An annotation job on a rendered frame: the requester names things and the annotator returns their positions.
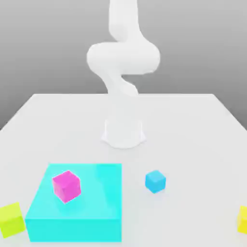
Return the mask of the small yellow cube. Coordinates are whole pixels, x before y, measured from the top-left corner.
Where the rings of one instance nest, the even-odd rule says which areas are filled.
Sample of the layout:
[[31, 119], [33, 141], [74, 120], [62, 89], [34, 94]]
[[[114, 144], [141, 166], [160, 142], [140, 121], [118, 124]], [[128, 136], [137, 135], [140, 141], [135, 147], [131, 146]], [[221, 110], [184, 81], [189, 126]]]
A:
[[237, 230], [240, 233], [247, 234], [247, 206], [240, 206], [237, 216]]

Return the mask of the small magenta cube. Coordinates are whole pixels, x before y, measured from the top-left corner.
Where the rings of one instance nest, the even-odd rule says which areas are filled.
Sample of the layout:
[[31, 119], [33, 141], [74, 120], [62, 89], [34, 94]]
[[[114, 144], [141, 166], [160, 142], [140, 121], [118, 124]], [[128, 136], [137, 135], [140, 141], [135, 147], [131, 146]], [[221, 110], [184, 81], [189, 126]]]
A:
[[52, 178], [54, 194], [64, 203], [68, 203], [81, 194], [80, 178], [67, 170]]

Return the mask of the small lime cube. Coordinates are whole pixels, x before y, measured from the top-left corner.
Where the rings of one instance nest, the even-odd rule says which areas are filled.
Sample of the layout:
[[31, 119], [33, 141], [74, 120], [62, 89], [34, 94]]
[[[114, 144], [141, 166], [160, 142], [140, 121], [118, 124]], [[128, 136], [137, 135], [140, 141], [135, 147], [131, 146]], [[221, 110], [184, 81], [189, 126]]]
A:
[[3, 238], [23, 232], [26, 229], [18, 202], [0, 207], [0, 230]]

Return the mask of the small blue cube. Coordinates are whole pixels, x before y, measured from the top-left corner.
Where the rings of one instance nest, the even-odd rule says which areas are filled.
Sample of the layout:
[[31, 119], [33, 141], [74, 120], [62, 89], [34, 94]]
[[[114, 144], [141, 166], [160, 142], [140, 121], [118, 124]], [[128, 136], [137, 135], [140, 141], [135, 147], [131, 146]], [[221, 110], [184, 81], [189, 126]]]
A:
[[165, 189], [166, 177], [159, 170], [151, 171], [145, 176], [145, 186], [152, 193], [160, 192]]

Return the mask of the large cyan box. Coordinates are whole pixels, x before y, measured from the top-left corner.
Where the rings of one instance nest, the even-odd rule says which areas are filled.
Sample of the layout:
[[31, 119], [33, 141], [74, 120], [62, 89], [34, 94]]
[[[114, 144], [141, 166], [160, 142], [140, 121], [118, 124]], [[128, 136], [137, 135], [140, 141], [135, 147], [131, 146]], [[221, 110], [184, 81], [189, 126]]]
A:
[[[64, 203], [52, 179], [68, 170], [82, 192]], [[25, 223], [30, 242], [121, 242], [122, 165], [49, 164]]]

